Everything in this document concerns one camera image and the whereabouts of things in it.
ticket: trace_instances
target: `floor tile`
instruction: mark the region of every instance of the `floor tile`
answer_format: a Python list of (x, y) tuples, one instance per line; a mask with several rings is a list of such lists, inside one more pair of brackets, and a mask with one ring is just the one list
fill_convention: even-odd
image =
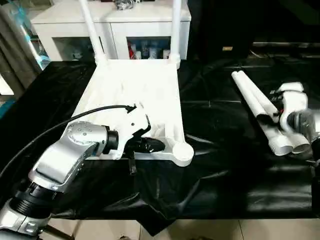
[(319, 240), (319, 219), (241, 220), (245, 240)]
[[(63, 220), (52, 219), (49, 224), (68, 235), (74, 234), (76, 240), (118, 240), (127, 236), (139, 240), (140, 224), (135, 220)], [(43, 240), (59, 238), (43, 233)]]
[(242, 240), (237, 220), (177, 220), (154, 237), (143, 227), (140, 234), (140, 240), (190, 240), (198, 237)]

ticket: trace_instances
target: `white cabinet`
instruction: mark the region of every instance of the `white cabinet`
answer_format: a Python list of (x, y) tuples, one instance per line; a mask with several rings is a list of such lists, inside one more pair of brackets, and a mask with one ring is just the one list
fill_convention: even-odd
[[(170, 41), (172, 0), (135, 4), (134, 8), (116, 10), (112, 2), (89, 2), (89, 9), (101, 45), (111, 59), (129, 59), (128, 40), (143, 41), (167, 37)], [(180, 56), (186, 59), (191, 15), (182, 5)], [(64, 0), (34, 17), (32, 25), (52, 61), (83, 57), (93, 59), (89, 33), (77, 0)]]

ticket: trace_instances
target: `white pvc pipe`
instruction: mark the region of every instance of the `white pvc pipe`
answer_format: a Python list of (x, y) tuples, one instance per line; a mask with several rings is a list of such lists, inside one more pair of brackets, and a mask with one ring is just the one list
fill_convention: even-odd
[[(267, 115), (265, 109), (251, 92), (250, 87), (246, 85), (248, 82), (246, 80), (243, 80), (240, 74), (236, 71), (234, 71), (231, 76), (235, 84), (239, 88), (244, 100), (252, 111), (253, 115), (255, 117), (257, 117), (258, 115)], [(259, 122), (259, 125), (269, 141), (269, 147), (275, 155), (283, 156), (291, 153), (293, 149), (292, 143), (290, 142), (288, 137), (284, 136), (279, 131), (277, 127), (266, 125), (261, 122)]]
[[(241, 79), (241, 83), (243, 83), (243, 86), (248, 88), (256, 100), (261, 104), (263, 109), (266, 111), (266, 114), (268, 114), (272, 120), (275, 123), (279, 122), (279, 117), (274, 116), (274, 113), (278, 112), (278, 109), (276, 106), (263, 94), (263, 92), (254, 84), (254, 82), (244, 73), (244, 71), (239, 71), (237, 73), (238, 77)], [(270, 126), (261, 126), (263, 129), (265, 135), (267, 138), (270, 140), (271, 138), (274, 138), (275, 135), (279, 135), (279, 130), (278, 128), (276, 131), (274, 131)], [(292, 153), (294, 154), (299, 154), (302, 152), (307, 151), (310, 148), (310, 143), (308, 140), (301, 134), (299, 133), (281, 133), (283, 134), (291, 143), (292, 147)]]
[(94, 51), (94, 58), (95, 58), (95, 63), (98, 64), (98, 62), (104, 61), (106, 59), (106, 55), (104, 53), (104, 50), (101, 46), (101, 42), (99, 39), (99, 36), (97, 34), (97, 30), (95, 28), (94, 21), (91, 17), (91, 13), (89, 11), (89, 6), (88, 6), (88, 1), (87, 0), (79, 0), (80, 6), (82, 9), (83, 17), (86, 23), (86, 26), (88, 28), (92, 48)]
[(275, 117), (274, 114), (278, 112), (276, 106), (264, 95), (264, 93), (255, 85), (255, 83), (245, 74), (244, 71), (239, 71), (238, 76), (242, 79), (242, 83), (250, 89), (255, 98), (264, 108), (266, 113), (272, 118), (275, 123), (279, 122), (279, 117)]
[(266, 115), (265, 109), (261, 106), (261, 104), (257, 101), (254, 94), (251, 92), (250, 88), (246, 86), (246, 81), (239, 76), (239, 74), (234, 71), (231, 74), (235, 84), (237, 85), (238, 89), (240, 90), (244, 100), (248, 104), (251, 112), (255, 117), (258, 115)]
[(180, 20), (181, 20), (181, 1), (173, 0), (172, 6), (172, 29), (171, 29), (171, 46), (170, 59), (180, 65)]

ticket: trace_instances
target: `gray curtain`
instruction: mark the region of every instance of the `gray curtain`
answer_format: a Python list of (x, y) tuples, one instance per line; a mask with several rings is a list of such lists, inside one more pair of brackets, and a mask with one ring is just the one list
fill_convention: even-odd
[(0, 6), (0, 74), (19, 98), (41, 72), (25, 38)]

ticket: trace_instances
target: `black plastic sheet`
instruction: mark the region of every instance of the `black plastic sheet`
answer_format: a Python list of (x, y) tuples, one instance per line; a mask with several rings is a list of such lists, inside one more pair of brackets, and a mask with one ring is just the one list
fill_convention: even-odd
[[(134, 219), (154, 235), (175, 219), (313, 218), (313, 169), (303, 159), (272, 154), (263, 132), (231, 78), (244, 70), (264, 92), (302, 82), (311, 108), (320, 108), (319, 62), (223, 60), (207, 66), (182, 62), (179, 85), (186, 140), (195, 156), (187, 167), (166, 160), (86, 161), (57, 202), (54, 216), (67, 219)], [(95, 66), (52, 62), (0, 120), (0, 166), (43, 130), (70, 117)], [(63, 129), (47, 135), (1, 179), (27, 176)]]

